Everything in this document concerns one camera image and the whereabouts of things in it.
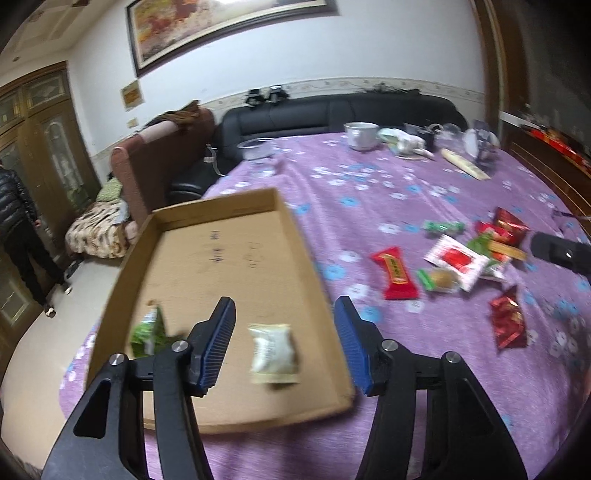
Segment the cardboard box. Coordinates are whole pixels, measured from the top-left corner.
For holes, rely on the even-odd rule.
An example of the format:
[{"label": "cardboard box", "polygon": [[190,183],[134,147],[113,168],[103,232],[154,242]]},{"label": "cardboard box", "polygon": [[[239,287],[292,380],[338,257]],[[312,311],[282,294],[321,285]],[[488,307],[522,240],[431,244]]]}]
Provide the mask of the cardboard box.
[{"label": "cardboard box", "polygon": [[[222,296],[236,328],[219,379],[193,400],[202,433],[244,432],[349,409],[354,390],[332,308],[306,245],[278,192],[254,190],[155,211],[125,260],[107,304],[87,383],[115,352],[130,356],[131,326],[160,302],[167,334],[188,335]],[[300,383],[251,383],[250,323],[289,323]],[[154,427],[152,392],[144,422]]]}]

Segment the metal screw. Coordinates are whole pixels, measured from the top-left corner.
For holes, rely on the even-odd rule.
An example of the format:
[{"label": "metal screw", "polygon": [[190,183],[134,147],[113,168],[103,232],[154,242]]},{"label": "metal screw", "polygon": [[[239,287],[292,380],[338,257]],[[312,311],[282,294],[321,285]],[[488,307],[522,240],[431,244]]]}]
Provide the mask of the metal screw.
[{"label": "metal screw", "polygon": [[122,354],[122,353],[114,353],[109,358],[109,363],[111,365],[113,365],[113,367],[116,367],[117,365],[122,364],[123,363],[123,360],[125,360],[125,355],[124,354]]},{"label": "metal screw", "polygon": [[457,352],[448,352],[445,354],[445,360],[450,362],[451,364],[458,364],[462,356]]},{"label": "metal screw", "polygon": [[189,344],[184,340],[177,340],[173,343],[173,352],[183,352],[187,349]]},{"label": "metal screw", "polygon": [[398,342],[396,340],[384,340],[382,342],[382,348],[387,352],[395,352],[398,350]]}]

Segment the person's foot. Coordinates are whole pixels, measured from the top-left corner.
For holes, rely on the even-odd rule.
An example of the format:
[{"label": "person's foot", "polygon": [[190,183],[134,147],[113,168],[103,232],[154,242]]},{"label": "person's foot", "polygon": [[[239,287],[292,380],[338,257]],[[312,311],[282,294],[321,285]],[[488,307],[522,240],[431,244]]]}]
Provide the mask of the person's foot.
[{"label": "person's foot", "polygon": [[43,307],[43,312],[45,312],[45,315],[47,315],[51,319],[54,316],[56,316],[56,310],[55,310],[55,308],[53,308],[53,306],[52,305],[49,305],[48,303],[46,303],[45,306]]},{"label": "person's foot", "polygon": [[64,280],[64,283],[61,284],[61,287],[64,289],[64,293],[66,295],[72,293],[72,285],[67,280]]}]

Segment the floral tablecloth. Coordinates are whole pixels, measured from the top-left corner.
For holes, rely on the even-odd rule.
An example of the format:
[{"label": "floral tablecloth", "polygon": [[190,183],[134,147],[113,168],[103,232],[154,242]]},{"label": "floral tablecloth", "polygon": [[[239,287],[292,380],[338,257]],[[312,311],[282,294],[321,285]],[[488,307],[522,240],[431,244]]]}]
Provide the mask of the floral tablecloth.
[{"label": "floral tablecloth", "polygon": [[[533,231],[557,233],[550,213],[567,211],[544,183],[500,152],[490,181],[477,181],[437,156],[436,161],[394,157],[385,147],[354,152],[341,134],[278,139],[266,163],[243,162],[207,194],[276,187],[296,216],[310,253],[334,301],[352,298],[362,318],[386,338],[415,353],[439,357],[459,352],[482,383],[511,432],[530,478],[554,455],[579,412],[590,365],[591,289],[586,279],[531,258],[508,268],[505,287],[517,284],[528,328],[528,346],[498,351],[488,303],[502,285],[480,280],[470,294],[423,295],[416,301],[385,301],[385,274],[369,256],[402,248],[411,271],[427,267],[435,240],[424,220],[487,220],[497,206]],[[565,236],[587,242],[571,222]],[[529,250],[529,241],[524,243]],[[69,415],[83,391],[95,333],[71,364],[60,391]],[[424,399],[419,399],[417,445],[424,440]],[[205,437],[218,480],[343,480],[354,478],[371,428],[374,398],[360,398],[342,416],[251,434]],[[154,479],[161,478],[154,436],[147,435]],[[409,478],[420,473],[421,449],[413,450]]]}]

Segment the black pants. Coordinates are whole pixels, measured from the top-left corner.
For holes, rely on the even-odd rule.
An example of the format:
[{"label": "black pants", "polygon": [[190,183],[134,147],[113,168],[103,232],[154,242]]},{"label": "black pants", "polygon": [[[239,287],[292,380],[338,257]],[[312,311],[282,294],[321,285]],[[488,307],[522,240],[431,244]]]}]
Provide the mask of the black pants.
[{"label": "black pants", "polygon": [[39,280],[35,275],[29,255],[43,268],[47,274],[59,284],[64,283],[64,272],[56,265],[45,245],[37,235],[34,227],[28,221],[22,221],[15,226],[4,240],[4,250],[18,268],[21,278],[30,290],[33,299],[41,306],[47,303]]}]

